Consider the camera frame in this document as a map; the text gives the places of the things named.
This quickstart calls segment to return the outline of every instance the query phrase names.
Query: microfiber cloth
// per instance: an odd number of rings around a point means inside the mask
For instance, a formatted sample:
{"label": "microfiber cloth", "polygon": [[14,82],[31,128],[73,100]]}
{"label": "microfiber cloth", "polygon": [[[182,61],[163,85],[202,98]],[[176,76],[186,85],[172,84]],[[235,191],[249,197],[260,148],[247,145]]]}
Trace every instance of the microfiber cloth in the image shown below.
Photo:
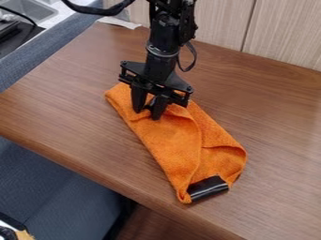
{"label": "microfiber cloth", "polygon": [[246,152],[196,103],[169,105],[158,121],[150,111],[136,113],[130,87],[119,83],[106,99],[160,164],[182,203],[191,203],[190,185],[218,175],[230,188],[242,173]]}

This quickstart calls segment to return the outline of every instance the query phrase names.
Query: desk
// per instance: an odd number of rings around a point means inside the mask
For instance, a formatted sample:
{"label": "desk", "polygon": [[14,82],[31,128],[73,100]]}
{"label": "desk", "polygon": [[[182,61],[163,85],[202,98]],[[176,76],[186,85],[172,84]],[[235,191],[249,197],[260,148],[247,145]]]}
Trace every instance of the desk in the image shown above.
{"label": "desk", "polygon": [[207,239],[320,239],[321,73],[195,42],[179,74],[249,161],[228,193],[184,205],[103,96],[147,35],[96,23],[0,96],[0,133]]}

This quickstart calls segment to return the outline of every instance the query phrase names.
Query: cabinet door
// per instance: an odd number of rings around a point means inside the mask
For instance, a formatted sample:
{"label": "cabinet door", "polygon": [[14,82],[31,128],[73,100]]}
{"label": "cabinet door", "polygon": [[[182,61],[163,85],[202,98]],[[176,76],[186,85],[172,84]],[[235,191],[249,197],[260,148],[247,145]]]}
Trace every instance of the cabinet door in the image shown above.
{"label": "cabinet door", "polygon": [[321,70],[321,1],[257,0],[243,51]]}
{"label": "cabinet door", "polygon": [[[105,0],[105,6],[119,0]],[[240,50],[252,13],[254,0],[198,0],[196,23],[197,40]],[[136,0],[128,7],[130,20],[149,26],[148,2]]]}

